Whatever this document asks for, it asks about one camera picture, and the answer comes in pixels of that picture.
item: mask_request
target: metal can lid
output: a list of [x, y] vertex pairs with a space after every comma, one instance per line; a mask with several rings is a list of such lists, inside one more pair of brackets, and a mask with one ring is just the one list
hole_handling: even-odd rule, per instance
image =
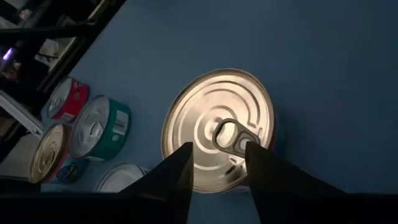
[[86, 156], [100, 140], [108, 123], [109, 99], [96, 96], [87, 103], [75, 120], [70, 153], [73, 157]]
[[[222, 192], [239, 185], [247, 176], [243, 158], [221, 152], [212, 143], [217, 124], [233, 118], [257, 134], [268, 147], [274, 129], [271, 99], [261, 82], [248, 72], [220, 69], [192, 81], [174, 100], [162, 131], [163, 157], [185, 142], [193, 142], [193, 189]], [[228, 146], [236, 127], [225, 125], [218, 143]]]
[[40, 182], [56, 168], [67, 150], [67, 141], [68, 131], [64, 124], [55, 124], [44, 134], [30, 162], [30, 182]]
[[49, 103], [47, 104], [47, 115], [52, 118], [55, 116], [63, 104], [66, 102], [70, 88], [72, 87], [72, 78], [66, 77], [62, 82], [60, 82], [51, 93]]
[[138, 166], [122, 163], [114, 166], [102, 176], [96, 191], [117, 193], [143, 176], [143, 171]]

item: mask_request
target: teal can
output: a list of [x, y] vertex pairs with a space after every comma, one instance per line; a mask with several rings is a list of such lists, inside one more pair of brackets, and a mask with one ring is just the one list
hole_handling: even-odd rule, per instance
[[73, 125], [70, 154], [93, 161], [112, 159], [126, 141], [130, 117], [128, 106], [103, 95], [94, 97]]

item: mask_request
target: gold lid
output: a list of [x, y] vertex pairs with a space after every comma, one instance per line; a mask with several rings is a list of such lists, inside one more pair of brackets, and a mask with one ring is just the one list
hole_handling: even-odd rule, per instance
[[67, 137], [68, 131], [64, 124], [55, 124], [44, 134], [30, 162], [30, 182], [40, 182], [56, 168], [65, 152]]

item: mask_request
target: purple light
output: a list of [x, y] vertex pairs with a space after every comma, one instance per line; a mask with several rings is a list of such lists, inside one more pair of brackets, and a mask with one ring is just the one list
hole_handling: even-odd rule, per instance
[[2, 57], [2, 59], [7, 60], [8, 57], [10, 57], [11, 52], [12, 52], [12, 49], [8, 49], [7, 53]]

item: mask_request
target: can rim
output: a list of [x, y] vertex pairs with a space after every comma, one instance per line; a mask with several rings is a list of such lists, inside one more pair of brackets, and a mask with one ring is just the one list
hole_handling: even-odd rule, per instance
[[61, 85], [62, 85], [64, 82], [66, 82], [67, 80], [72, 80], [72, 81], [71, 81], [71, 84], [70, 84], [70, 87], [69, 87], [69, 89], [68, 89], [68, 93], [67, 93], [67, 96], [69, 95], [70, 90], [72, 89], [73, 81], [74, 81], [75, 79], [72, 78], [72, 77], [65, 77], [64, 79], [62, 79], [62, 80], [57, 84], [57, 86], [54, 88], [54, 91], [53, 91], [53, 92], [51, 93], [51, 95], [50, 95], [50, 98], [49, 98], [48, 103], [47, 103], [47, 109], [45, 110], [45, 111], [46, 111], [46, 115], [47, 115], [48, 118], [53, 118], [57, 113], [59, 113], [59, 111], [63, 108], [63, 106], [65, 106], [66, 100], [65, 100], [65, 102], [63, 102], [62, 106], [59, 107], [59, 108], [53, 113], [52, 116], [50, 116], [50, 101], [51, 101], [52, 98], [54, 97], [54, 95], [55, 95], [55, 93], [57, 92], [57, 90], [61, 87]]
[[[43, 143], [44, 139], [50, 134], [51, 130], [53, 130], [53, 128], [55, 128], [56, 126], [62, 127], [62, 140], [61, 140], [61, 144], [60, 144], [60, 149], [57, 153], [57, 156], [51, 163], [51, 168], [47, 171], [47, 173], [45, 175], [43, 175], [41, 177], [41, 179], [36, 180], [33, 178], [33, 168], [34, 168], [34, 165], [36, 162], [37, 153], [39, 152], [40, 146]], [[65, 144], [67, 141], [68, 141], [68, 131], [67, 131], [67, 127], [65, 124], [55, 123], [55, 124], [51, 125], [51, 127], [49, 127], [47, 132], [43, 135], [42, 139], [39, 141], [39, 143], [35, 149], [35, 152], [32, 156], [32, 160], [29, 165], [29, 176], [28, 176], [29, 182], [31, 182], [33, 184], [41, 182], [41, 181], [47, 179], [54, 172], [54, 170], [57, 168], [57, 165], [62, 160], [62, 157], [65, 154], [65, 151], [67, 150], [67, 144]]]
[[[196, 77], [194, 80], [192, 80], [182, 91], [180, 91], [180, 93], [177, 95], [177, 97], [175, 97], [175, 99], [173, 100], [173, 103], [170, 105], [170, 107], [167, 111], [166, 117], [164, 119], [162, 133], [161, 133], [161, 140], [160, 140], [163, 159], [165, 159], [166, 157], [171, 155], [167, 152], [168, 150], [166, 150], [166, 149], [167, 149], [167, 140], [168, 140], [167, 135], [169, 133], [171, 117], [175, 112], [175, 110], [173, 110], [173, 108], [175, 108], [176, 105], [178, 105], [181, 102], [181, 100], [185, 97], [185, 95], [187, 93], [189, 93], [190, 90], [192, 90], [196, 86], [197, 83], [200, 83], [202, 80], [205, 80], [209, 77], [215, 77], [215, 76], [217, 76], [221, 73], [225, 73], [225, 72], [242, 73], [242, 74], [247, 75], [247, 77], [250, 78], [252, 80], [252, 82], [255, 83], [259, 87], [261, 93], [264, 95], [264, 98], [266, 99], [266, 104], [269, 109], [268, 113], [269, 113], [269, 117], [270, 117], [269, 132], [268, 132], [269, 137], [265, 141], [265, 147], [268, 148], [270, 146], [272, 138], [274, 137], [275, 114], [274, 114], [274, 107], [273, 107], [271, 98], [270, 98], [265, 86], [254, 75], [252, 75], [251, 73], [249, 73], [245, 70], [240, 70], [237, 68], [217, 68], [212, 71], [206, 72], [206, 73]], [[202, 193], [202, 194], [214, 194], [214, 193], [219, 193], [219, 192], [225, 192], [225, 191], [235, 188], [240, 183], [244, 182], [246, 177], [247, 177], [247, 174], [242, 179], [236, 180], [228, 185], [225, 185], [223, 188], [219, 188], [219, 187], [217, 187], [217, 188], [209, 188], [209, 187], [202, 188], [202, 187], [196, 186], [195, 181], [194, 181], [193, 190], [196, 192]]]
[[[75, 149], [74, 149], [74, 143], [73, 143], [73, 141], [74, 141], [74, 135], [75, 135], [75, 133], [76, 133], [76, 129], [77, 129], [77, 126], [78, 126], [78, 123], [79, 123], [79, 120], [81, 119], [81, 117], [83, 116], [83, 114], [84, 114], [84, 112], [87, 110], [87, 108], [90, 108], [90, 106], [91, 106], [91, 104], [92, 103], [94, 103], [97, 99], [99, 99], [99, 98], [106, 98], [108, 101], [109, 101], [109, 98], [107, 97], [107, 96], [105, 96], [105, 95], [102, 95], [102, 94], [100, 94], [100, 95], [96, 95], [93, 99], [91, 99], [89, 102], [87, 102], [85, 105], [84, 105], [84, 107], [81, 109], [81, 111], [79, 112], [79, 114], [78, 114], [78, 116], [76, 117], [76, 119], [75, 119], [75, 122], [74, 122], [74, 124], [73, 124], [73, 127], [72, 127], [72, 131], [71, 131], [71, 133], [70, 133], [70, 136], [71, 136], [71, 142], [70, 142], [70, 155], [72, 156], [72, 157], [75, 157], [75, 158], [84, 158], [84, 157], [86, 157], [86, 156], [88, 156], [88, 154], [93, 150], [93, 148], [91, 148], [86, 154], [84, 154], [84, 155], [77, 155], [77, 153], [75, 153]], [[105, 124], [105, 128], [104, 129], [106, 129], [106, 126], [107, 126], [107, 124], [108, 124], [108, 119], [109, 119], [109, 115], [108, 115], [108, 117], [107, 117], [107, 123]], [[102, 132], [101, 133], [101, 136], [98, 138], [98, 141], [100, 141], [100, 139], [102, 139], [103, 138], [103, 135], [104, 135], [104, 132]]]
[[142, 169], [139, 166], [137, 166], [135, 164], [132, 164], [132, 163], [129, 163], [129, 162], [122, 162], [122, 163], [119, 163], [119, 164], [116, 164], [116, 165], [112, 166], [109, 170], [107, 170], [101, 176], [101, 178], [99, 179], [98, 184], [95, 187], [95, 192], [101, 192], [101, 189], [104, 187], [104, 184], [107, 182], [107, 180], [109, 180], [110, 177], [112, 177], [117, 171], [121, 170], [124, 166], [134, 167], [134, 168], [136, 168], [137, 170], [139, 170], [141, 172], [141, 174], [142, 174], [141, 177], [144, 176], [144, 172], [142, 171]]

